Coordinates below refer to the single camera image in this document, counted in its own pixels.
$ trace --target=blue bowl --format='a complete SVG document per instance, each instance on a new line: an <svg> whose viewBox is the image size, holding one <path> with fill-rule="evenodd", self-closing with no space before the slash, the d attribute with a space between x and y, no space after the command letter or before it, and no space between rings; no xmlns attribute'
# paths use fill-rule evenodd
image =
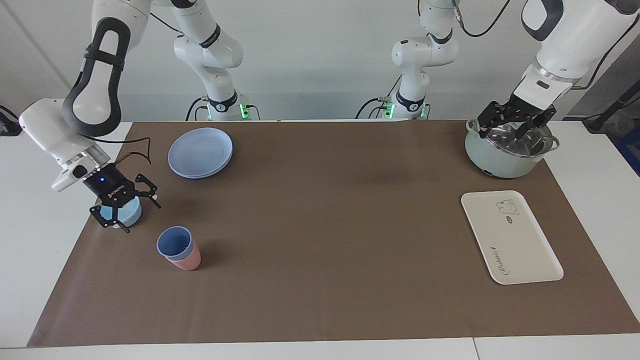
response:
<svg viewBox="0 0 640 360"><path fill-rule="evenodd" d="M107 220L111 220L113 209L109 206L103 206L100 209L100 215ZM135 224L142 215L142 204L140 199L136 196L132 201L129 201L125 206L118 209L118 220L120 220L126 227L130 227Z"/></svg>

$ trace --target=blue plate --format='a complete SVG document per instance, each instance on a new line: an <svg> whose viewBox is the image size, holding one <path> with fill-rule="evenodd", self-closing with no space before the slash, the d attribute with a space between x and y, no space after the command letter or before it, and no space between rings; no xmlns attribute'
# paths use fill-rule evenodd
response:
<svg viewBox="0 0 640 360"><path fill-rule="evenodd" d="M187 179L203 179L227 166L232 153L233 143L227 133L203 127L180 136L173 143L169 149L169 167Z"/></svg>

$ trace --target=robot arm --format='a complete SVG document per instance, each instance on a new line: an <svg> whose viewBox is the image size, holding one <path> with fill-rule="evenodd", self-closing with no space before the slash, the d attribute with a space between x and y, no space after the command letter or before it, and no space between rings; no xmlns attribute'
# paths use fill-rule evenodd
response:
<svg viewBox="0 0 640 360"><path fill-rule="evenodd" d="M138 45L148 21L151 0L96 0L93 4L93 40L84 54L82 72L66 99L41 99L20 116L25 132L62 167L51 186L60 192L82 181L101 206L112 208L111 219L90 209L103 227L129 229L118 220L118 209L133 198L147 197L158 208L157 187L138 174L135 189L109 156L89 136L106 135L120 123L118 83L125 55Z"/></svg>
<svg viewBox="0 0 640 360"><path fill-rule="evenodd" d="M205 83L209 108L218 120L248 117L241 106L228 72L242 62L242 48L217 25L203 0L157 0L171 6L184 30L176 39L176 54ZM145 183L148 191L135 189L110 163L109 156L91 136L113 132L122 116L118 85L126 54L136 47L147 27L153 0L95 0L93 40L84 53L82 71L67 98L42 99L20 116L20 124L34 141L62 167L52 188L60 192L82 181L103 206L112 208L111 219L100 214L101 206L90 209L104 227L129 229L118 220L118 209L136 196L156 202L157 187L144 175L135 183Z"/></svg>
<svg viewBox="0 0 640 360"><path fill-rule="evenodd" d="M455 20L451 0L424 0L420 23L427 37L409 38L393 48L393 62L402 70L400 89L393 98L392 117L417 118L423 107L429 75L423 70L452 63L458 56L458 41L453 38Z"/></svg>
<svg viewBox="0 0 640 360"><path fill-rule="evenodd" d="M175 39L175 55L202 80L207 91L207 107L213 120L243 120L249 113L226 69L242 63L240 43L227 35L211 16L205 1L156 1L171 6L184 35Z"/></svg>
<svg viewBox="0 0 640 360"><path fill-rule="evenodd" d="M507 122L524 123L517 138L546 125L553 102L635 24L638 8L640 0L528 0L522 24L542 47L509 101L493 101L478 116L481 136Z"/></svg>

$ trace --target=blue cup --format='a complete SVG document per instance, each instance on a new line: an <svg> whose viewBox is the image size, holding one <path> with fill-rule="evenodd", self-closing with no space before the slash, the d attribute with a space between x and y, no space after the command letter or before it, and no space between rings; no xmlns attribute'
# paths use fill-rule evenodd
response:
<svg viewBox="0 0 640 360"><path fill-rule="evenodd" d="M200 250L193 241L191 231L184 226L174 226L158 237L156 249L160 255L183 270L194 270L200 265Z"/></svg>

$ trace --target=white wall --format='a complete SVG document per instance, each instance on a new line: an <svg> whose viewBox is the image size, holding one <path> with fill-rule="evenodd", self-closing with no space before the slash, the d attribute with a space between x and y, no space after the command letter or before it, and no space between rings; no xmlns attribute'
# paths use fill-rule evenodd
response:
<svg viewBox="0 0 640 360"><path fill-rule="evenodd" d="M520 23L524 2L512 1L485 37L454 30L461 45L458 60L429 69L432 119L472 118L490 101L508 98L539 48ZM223 29L243 45L244 63L231 73L264 119L353 118L364 101L386 95L398 76L390 57L394 43L424 35L416 1L207 3ZM484 29L502 4L463 2L468 29ZM40 97L64 97L91 40L92 1L0 0L0 5L0 102L21 111ZM167 9L153 11L175 24ZM173 55L174 37L150 19L142 43L127 57L120 83L125 120L181 120L191 100L204 94L199 79ZM628 43L612 53L604 69ZM582 93L557 102L558 119Z"/></svg>

